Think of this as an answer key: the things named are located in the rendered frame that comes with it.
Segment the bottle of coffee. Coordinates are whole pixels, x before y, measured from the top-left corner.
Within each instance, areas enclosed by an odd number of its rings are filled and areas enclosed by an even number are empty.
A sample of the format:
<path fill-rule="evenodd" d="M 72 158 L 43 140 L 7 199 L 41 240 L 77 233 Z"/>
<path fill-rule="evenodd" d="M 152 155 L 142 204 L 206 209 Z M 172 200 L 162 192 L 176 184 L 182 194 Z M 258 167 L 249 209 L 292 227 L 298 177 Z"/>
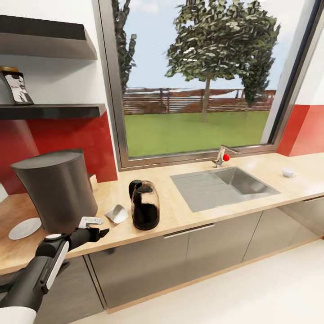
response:
<path fill-rule="evenodd" d="M 26 91 L 24 75 L 17 67 L 0 66 L 0 77 L 9 91 L 11 105 L 35 105 Z"/>

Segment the coffee cup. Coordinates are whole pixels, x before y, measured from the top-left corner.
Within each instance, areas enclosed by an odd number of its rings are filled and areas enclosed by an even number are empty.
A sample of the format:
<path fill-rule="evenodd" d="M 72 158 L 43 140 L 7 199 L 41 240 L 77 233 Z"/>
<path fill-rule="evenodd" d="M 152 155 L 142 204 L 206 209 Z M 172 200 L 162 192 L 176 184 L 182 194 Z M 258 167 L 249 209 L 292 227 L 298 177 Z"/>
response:
<path fill-rule="evenodd" d="M 289 168 L 284 168 L 283 169 L 283 175 L 285 177 L 292 177 L 292 178 L 295 178 L 297 176 L 295 171 L 293 169 L 289 169 Z"/>

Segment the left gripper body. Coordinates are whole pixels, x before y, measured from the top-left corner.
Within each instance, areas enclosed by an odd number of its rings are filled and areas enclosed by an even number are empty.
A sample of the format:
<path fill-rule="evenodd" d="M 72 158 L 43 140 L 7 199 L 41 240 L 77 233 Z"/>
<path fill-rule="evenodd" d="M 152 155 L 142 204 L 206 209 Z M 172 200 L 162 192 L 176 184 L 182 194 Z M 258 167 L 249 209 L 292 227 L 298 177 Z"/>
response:
<path fill-rule="evenodd" d="M 96 243 L 99 241 L 99 229 L 98 228 L 75 228 L 75 232 L 80 236 L 80 243 L 78 247 L 81 245 L 92 242 Z"/>

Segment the electric kettle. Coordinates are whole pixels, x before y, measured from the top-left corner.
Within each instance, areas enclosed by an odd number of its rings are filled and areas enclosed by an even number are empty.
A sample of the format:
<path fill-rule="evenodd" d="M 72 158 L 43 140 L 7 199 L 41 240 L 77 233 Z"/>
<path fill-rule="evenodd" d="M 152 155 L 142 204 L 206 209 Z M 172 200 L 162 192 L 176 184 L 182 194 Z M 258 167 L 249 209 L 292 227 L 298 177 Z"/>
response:
<path fill-rule="evenodd" d="M 133 180 L 129 184 L 132 220 L 139 230 L 152 230 L 160 221 L 159 197 L 152 182 Z"/>

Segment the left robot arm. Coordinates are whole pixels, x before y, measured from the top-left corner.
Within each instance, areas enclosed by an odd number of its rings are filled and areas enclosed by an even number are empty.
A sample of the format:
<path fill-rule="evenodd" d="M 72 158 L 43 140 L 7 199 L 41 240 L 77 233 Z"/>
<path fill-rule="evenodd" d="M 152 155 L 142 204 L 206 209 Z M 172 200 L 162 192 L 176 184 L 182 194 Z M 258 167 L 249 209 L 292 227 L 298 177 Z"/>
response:
<path fill-rule="evenodd" d="M 33 324 L 43 296 L 49 292 L 68 252 L 96 243 L 110 229 L 99 230 L 102 218 L 83 217 L 75 232 L 49 235 L 39 244 L 35 257 L 12 278 L 8 293 L 0 302 L 0 324 Z"/>

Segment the paper coffee filter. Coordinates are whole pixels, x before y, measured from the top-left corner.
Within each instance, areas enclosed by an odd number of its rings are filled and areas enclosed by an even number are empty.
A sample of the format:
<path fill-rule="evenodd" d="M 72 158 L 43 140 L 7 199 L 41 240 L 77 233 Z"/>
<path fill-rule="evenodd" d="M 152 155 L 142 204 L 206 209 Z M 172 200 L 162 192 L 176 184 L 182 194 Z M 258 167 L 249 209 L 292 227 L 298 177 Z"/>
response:
<path fill-rule="evenodd" d="M 111 218 L 115 223 L 119 224 L 128 217 L 127 210 L 120 204 L 116 205 L 105 216 Z"/>

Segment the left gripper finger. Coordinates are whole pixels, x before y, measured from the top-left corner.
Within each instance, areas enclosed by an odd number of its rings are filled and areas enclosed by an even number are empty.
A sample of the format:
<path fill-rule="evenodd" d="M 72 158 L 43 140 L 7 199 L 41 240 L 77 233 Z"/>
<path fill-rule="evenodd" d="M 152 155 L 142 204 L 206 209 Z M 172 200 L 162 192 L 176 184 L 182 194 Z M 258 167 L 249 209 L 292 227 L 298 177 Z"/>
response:
<path fill-rule="evenodd" d="M 103 238 L 108 232 L 110 232 L 109 228 L 107 228 L 105 230 L 100 230 L 99 231 L 99 240 L 100 240 L 100 238 Z"/>

